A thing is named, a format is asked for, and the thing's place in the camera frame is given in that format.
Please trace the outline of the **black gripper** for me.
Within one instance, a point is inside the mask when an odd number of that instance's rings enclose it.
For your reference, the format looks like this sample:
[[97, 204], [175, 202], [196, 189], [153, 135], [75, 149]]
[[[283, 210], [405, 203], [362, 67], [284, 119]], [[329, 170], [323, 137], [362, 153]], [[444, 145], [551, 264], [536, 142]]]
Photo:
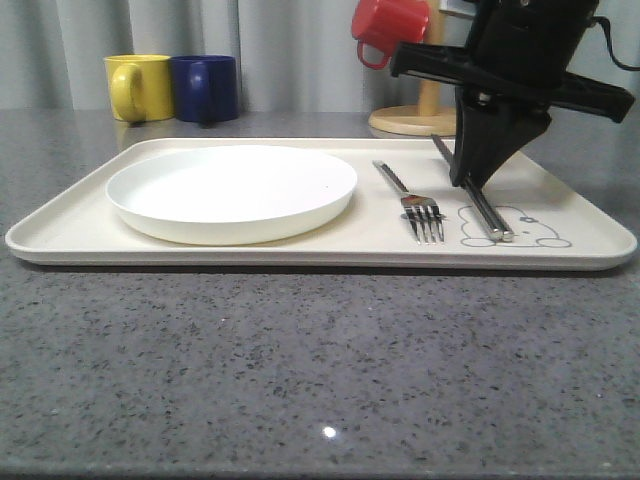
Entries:
[[[585, 30], [594, 24], [610, 27], [596, 15], [597, 7], [595, 1], [479, 1], [464, 46], [398, 44], [392, 76], [458, 86], [449, 160], [454, 186], [467, 178], [484, 186], [514, 153], [542, 135], [551, 123], [543, 106], [624, 120], [635, 101], [629, 91], [568, 70]], [[471, 88], [504, 97], [482, 101]]]

